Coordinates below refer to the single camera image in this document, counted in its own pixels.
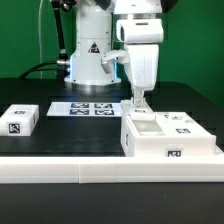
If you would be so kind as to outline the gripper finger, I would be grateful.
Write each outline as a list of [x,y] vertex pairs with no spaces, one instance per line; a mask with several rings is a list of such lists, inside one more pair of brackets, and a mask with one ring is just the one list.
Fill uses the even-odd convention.
[[144,105],[144,90],[141,88],[133,89],[133,104],[137,107]]

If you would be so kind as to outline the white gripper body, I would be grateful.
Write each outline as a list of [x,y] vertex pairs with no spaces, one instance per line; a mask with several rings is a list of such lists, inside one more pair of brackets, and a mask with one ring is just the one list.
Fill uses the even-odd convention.
[[160,19],[120,19],[117,39],[127,54],[126,75],[134,89],[153,90],[157,79],[159,43],[164,39]]

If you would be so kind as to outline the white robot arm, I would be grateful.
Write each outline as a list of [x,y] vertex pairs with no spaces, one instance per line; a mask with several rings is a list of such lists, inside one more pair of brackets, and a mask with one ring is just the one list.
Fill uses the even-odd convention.
[[84,86],[118,82],[122,64],[132,87],[131,104],[145,105],[144,93],[154,89],[159,44],[164,39],[158,17],[178,0],[77,0],[76,50],[65,81]]

